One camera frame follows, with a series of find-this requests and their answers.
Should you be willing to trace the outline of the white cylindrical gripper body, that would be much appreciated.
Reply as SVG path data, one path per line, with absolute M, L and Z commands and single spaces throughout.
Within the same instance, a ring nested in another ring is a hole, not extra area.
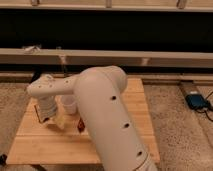
M 54 96 L 39 98 L 37 104 L 41 122 L 56 115 L 58 107 Z

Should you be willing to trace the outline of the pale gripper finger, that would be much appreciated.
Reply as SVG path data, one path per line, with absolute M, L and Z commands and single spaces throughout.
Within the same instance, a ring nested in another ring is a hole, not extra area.
M 61 114 L 56 114 L 51 118 L 52 122 L 61 130 L 65 128 L 65 118 Z

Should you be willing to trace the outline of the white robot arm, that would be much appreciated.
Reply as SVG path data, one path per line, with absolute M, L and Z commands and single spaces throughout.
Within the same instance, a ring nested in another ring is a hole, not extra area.
M 122 99 L 126 73 L 92 67 L 64 79 L 45 75 L 27 87 L 42 112 L 53 114 L 56 95 L 72 94 L 105 171 L 158 171 Z

